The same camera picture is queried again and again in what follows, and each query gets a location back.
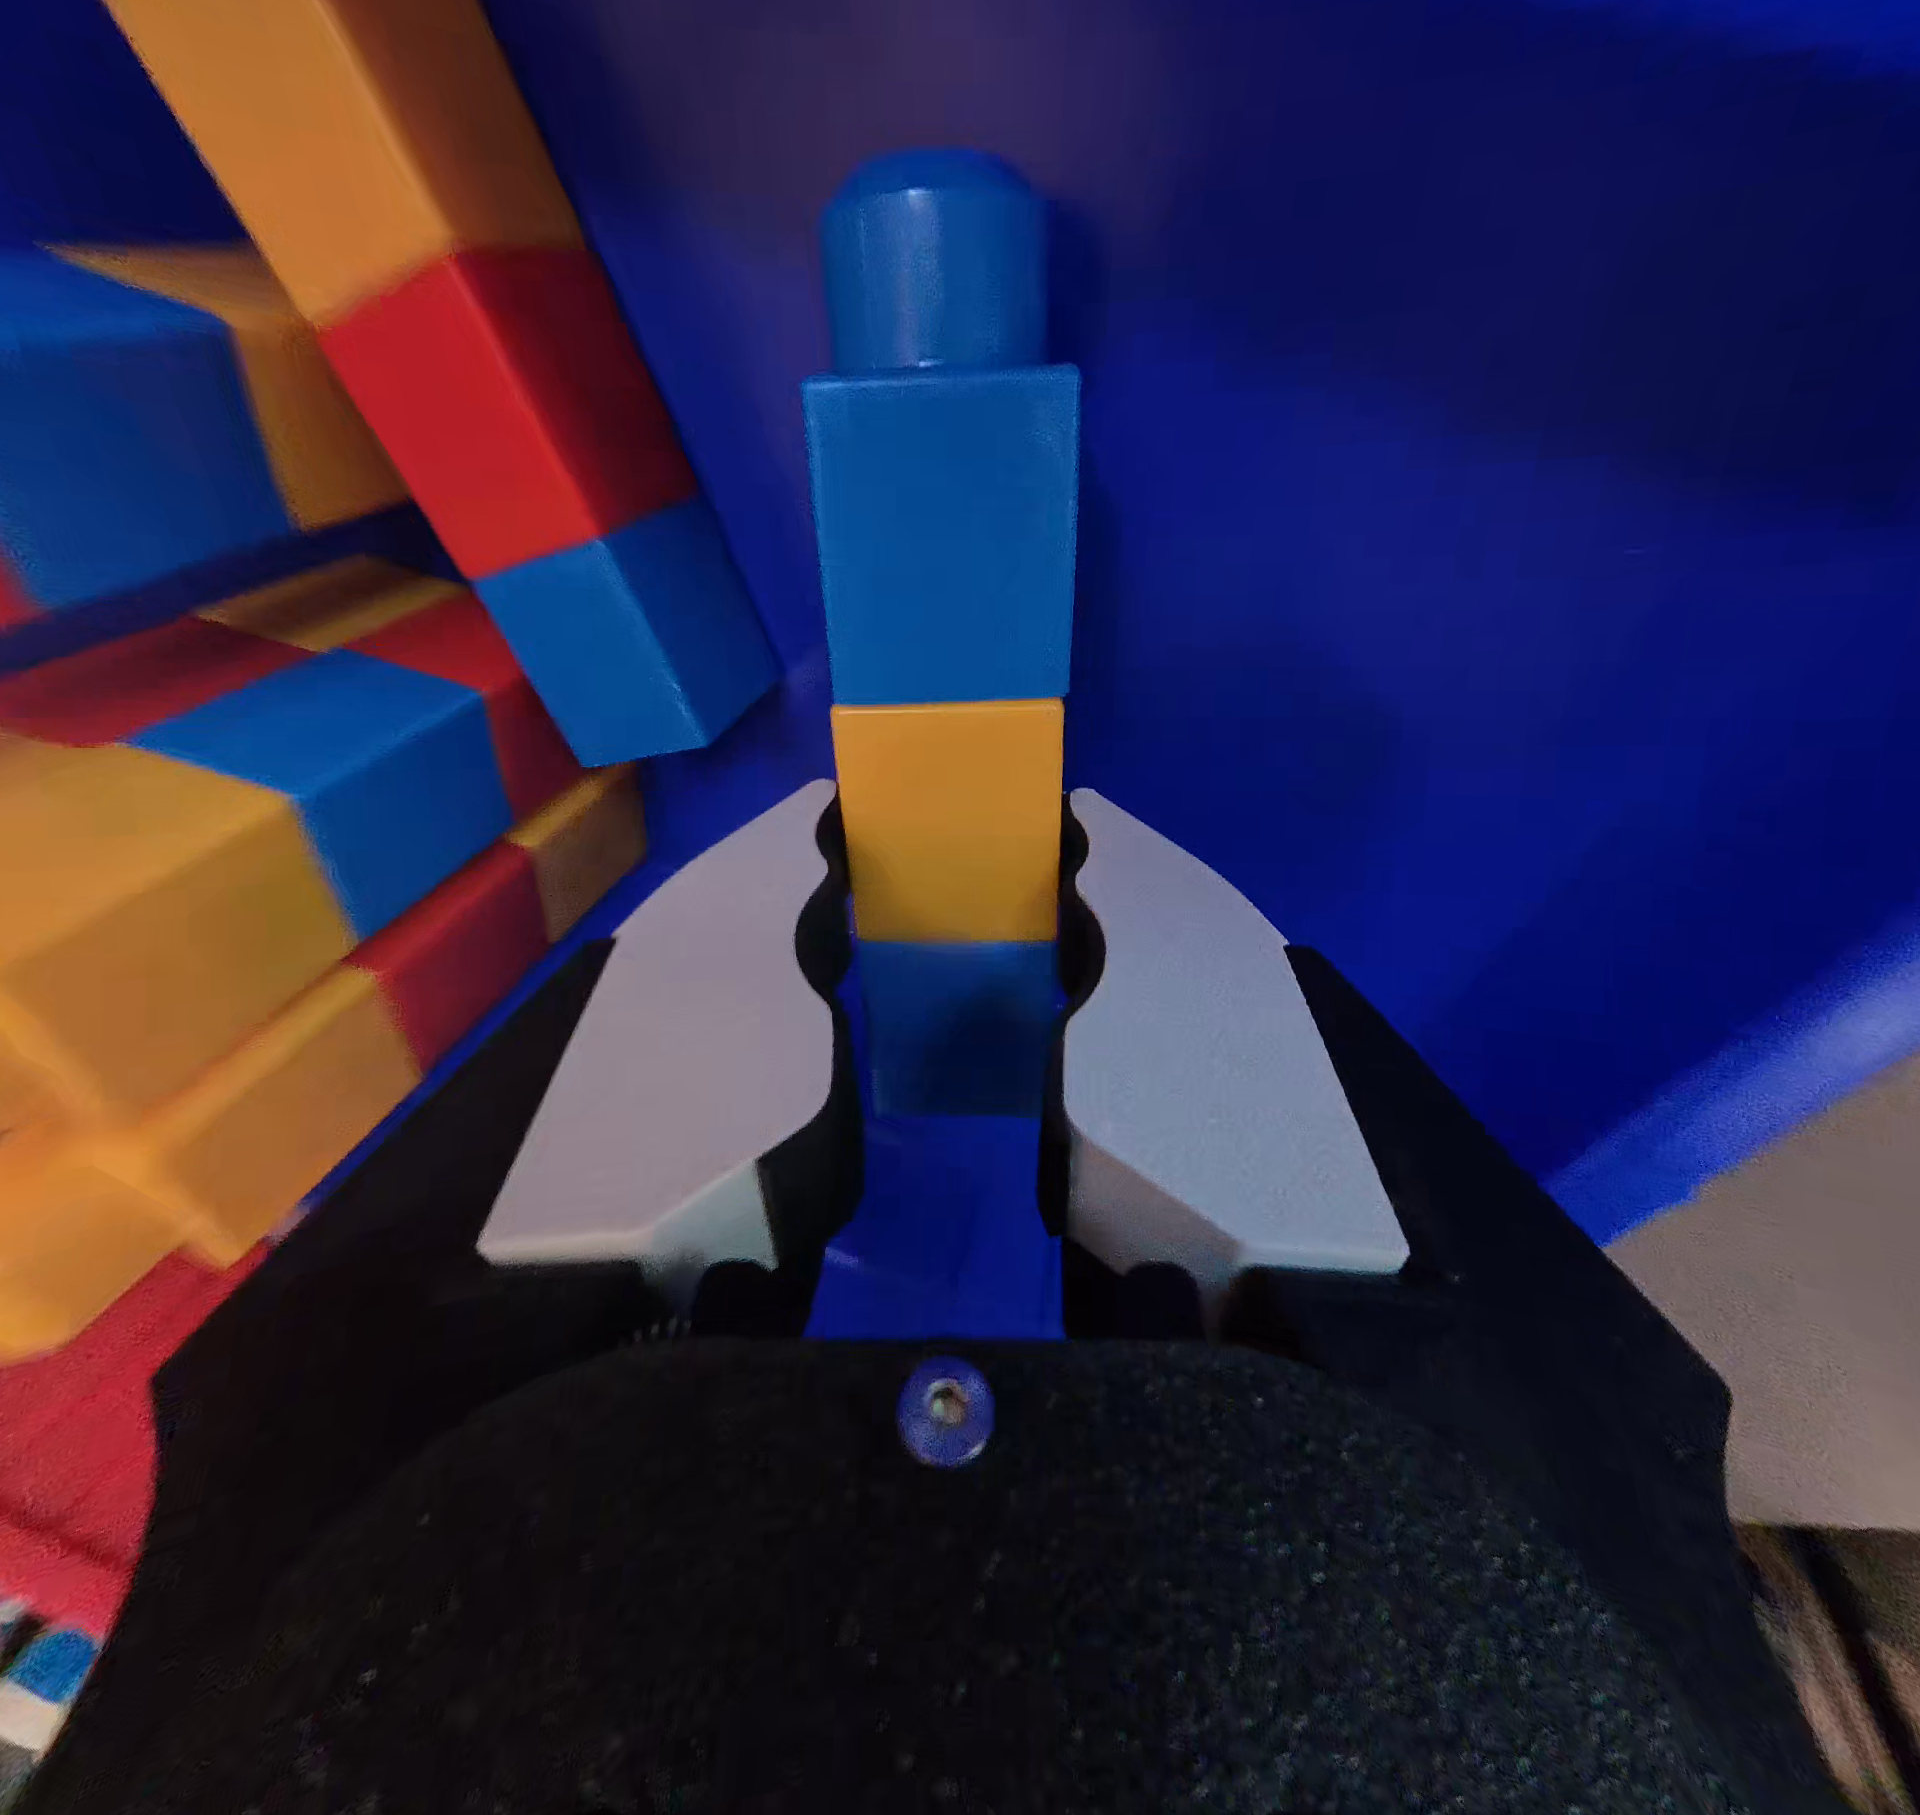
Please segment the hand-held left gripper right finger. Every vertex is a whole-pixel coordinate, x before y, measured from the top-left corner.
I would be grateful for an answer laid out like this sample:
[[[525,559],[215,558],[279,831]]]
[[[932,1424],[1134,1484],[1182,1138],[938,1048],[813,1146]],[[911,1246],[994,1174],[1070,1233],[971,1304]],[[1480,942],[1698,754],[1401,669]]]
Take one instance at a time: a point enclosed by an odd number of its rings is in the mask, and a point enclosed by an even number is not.
[[[1202,1299],[1253,1268],[1399,1275],[1406,1231],[1280,927],[1104,794],[1066,804],[1095,937],[1063,1031],[1066,1239]]]

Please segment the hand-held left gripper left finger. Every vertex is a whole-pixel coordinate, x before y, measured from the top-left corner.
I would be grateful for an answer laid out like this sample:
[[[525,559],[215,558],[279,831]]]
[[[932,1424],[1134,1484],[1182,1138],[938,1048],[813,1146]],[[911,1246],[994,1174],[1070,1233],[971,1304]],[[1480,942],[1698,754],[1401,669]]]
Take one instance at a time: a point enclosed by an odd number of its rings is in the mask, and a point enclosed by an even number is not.
[[[861,1194],[836,787],[802,784],[617,927],[479,1231],[496,1266],[627,1260],[659,1299],[815,1278]]]

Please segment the blue mega block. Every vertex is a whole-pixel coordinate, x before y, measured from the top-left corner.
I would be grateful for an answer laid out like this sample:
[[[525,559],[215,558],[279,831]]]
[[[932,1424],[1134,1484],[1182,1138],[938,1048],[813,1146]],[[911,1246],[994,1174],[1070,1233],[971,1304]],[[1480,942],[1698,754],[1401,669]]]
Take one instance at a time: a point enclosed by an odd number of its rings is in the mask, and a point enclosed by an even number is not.
[[[801,407],[832,697],[1064,697],[1082,371],[1050,347],[1043,196],[986,153],[889,153],[817,244],[829,368]]]
[[[1056,954],[1054,941],[856,938],[876,1115],[1037,1121]]]
[[[780,680],[702,494],[473,588],[587,769],[709,746]]]

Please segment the blue plastic bin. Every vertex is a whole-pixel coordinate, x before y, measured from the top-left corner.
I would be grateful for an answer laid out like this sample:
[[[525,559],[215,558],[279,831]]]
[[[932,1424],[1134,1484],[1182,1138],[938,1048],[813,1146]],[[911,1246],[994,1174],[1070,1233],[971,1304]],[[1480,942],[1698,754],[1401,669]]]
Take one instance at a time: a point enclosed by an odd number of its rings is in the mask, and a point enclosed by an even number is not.
[[[1597,1239],[1915,1036],[1915,0],[485,0],[826,751],[858,160],[1058,205],[1070,781],[1321,947]]]

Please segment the cluster of stacked block towers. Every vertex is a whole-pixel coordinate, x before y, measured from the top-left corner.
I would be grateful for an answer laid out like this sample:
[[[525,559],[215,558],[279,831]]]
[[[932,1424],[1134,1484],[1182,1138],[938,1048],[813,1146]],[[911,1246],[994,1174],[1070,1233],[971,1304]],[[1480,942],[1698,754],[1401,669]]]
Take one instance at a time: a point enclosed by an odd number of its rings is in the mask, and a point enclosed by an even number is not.
[[[233,1263],[643,851],[249,244],[3,249],[3,1360]]]

